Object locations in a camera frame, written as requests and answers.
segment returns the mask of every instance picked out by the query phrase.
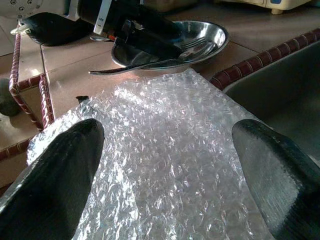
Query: stainless steel plate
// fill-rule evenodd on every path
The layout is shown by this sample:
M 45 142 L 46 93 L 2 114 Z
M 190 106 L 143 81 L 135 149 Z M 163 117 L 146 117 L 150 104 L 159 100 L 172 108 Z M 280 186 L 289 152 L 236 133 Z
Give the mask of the stainless steel plate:
M 216 47 L 209 53 L 206 53 L 197 59 L 188 63 L 171 65 L 159 65 L 152 68 L 144 68 L 144 70 L 164 70 L 172 68 L 189 67 L 193 64 L 201 63 L 211 59 L 225 48 L 229 41 L 229 34 L 225 28 L 211 22 L 203 21 L 176 21 L 175 24 L 179 25 L 182 31 L 182 37 L 180 41 L 175 43 L 177 46 L 181 44 L 187 44 L 195 39 L 206 38 L 216 44 Z M 158 61 L 158 57 L 150 55 L 144 51 L 134 48 L 130 45 L 114 45 L 112 52 L 112 60 L 122 66 L 127 67 L 131 65 L 146 64 L 150 62 Z

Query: bubble wrap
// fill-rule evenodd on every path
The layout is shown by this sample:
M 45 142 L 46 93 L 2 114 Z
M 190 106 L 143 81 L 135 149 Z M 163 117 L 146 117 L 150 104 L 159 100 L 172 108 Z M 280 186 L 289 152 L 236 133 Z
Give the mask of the bubble wrap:
M 70 110 L 30 143 L 28 163 L 80 120 L 105 143 L 74 240 L 270 240 L 231 130 L 249 112 L 188 69 L 129 80 Z

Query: spoon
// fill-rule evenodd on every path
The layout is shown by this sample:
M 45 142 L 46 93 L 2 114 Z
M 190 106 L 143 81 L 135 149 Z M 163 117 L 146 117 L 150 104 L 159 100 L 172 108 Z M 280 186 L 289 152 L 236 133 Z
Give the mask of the spoon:
M 215 46 L 216 46 L 215 43 L 211 41 L 205 41 L 196 46 L 190 47 L 189 49 L 181 53 L 178 58 L 171 58 L 171 59 L 154 61 L 154 62 L 149 62 L 144 64 L 130 65 L 127 67 L 120 67 L 120 68 L 109 69 L 109 70 L 89 71 L 89 74 L 99 75 L 99 76 L 109 76 L 109 75 L 123 74 L 132 70 L 143 69 L 148 67 L 150 68 L 152 66 L 158 66 L 158 65 L 164 65 L 164 64 L 171 64 L 171 63 L 185 64 L 198 59 L 203 53 L 205 54 L 210 53 Z

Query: metal bowl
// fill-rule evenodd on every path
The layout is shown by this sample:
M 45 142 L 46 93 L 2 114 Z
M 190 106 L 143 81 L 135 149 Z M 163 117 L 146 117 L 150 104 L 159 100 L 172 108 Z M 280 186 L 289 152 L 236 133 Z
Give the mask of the metal bowl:
M 180 41 L 175 43 L 177 46 L 181 44 L 187 44 L 190 41 L 199 38 L 206 38 L 216 44 L 216 48 L 209 54 L 200 56 L 194 61 L 181 64 L 171 64 L 171 65 L 158 65 L 157 67 L 144 68 L 143 70 L 159 71 L 168 69 L 186 69 L 191 65 L 203 63 L 206 60 L 211 59 L 213 56 L 218 54 L 222 49 L 225 48 L 229 41 L 229 34 L 227 30 L 217 24 L 211 22 L 203 21 L 175 21 L 175 24 L 179 25 L 182 36 Z M 158 61 L 158 57 L 150 55 L 144 51 L 134 48 L 130 45 L 114 45 L 112 52 L 112 60 L 122 66 L 127 67 L 131 65 L 145 64 L 150 62 Z

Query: sink basin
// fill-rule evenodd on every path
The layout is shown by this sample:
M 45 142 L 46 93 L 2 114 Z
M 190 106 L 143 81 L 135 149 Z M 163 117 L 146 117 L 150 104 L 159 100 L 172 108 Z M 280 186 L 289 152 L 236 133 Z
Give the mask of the sink basin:
M 223 90 L 314 160 L 320 160 L 319 56 L 318 41 Z

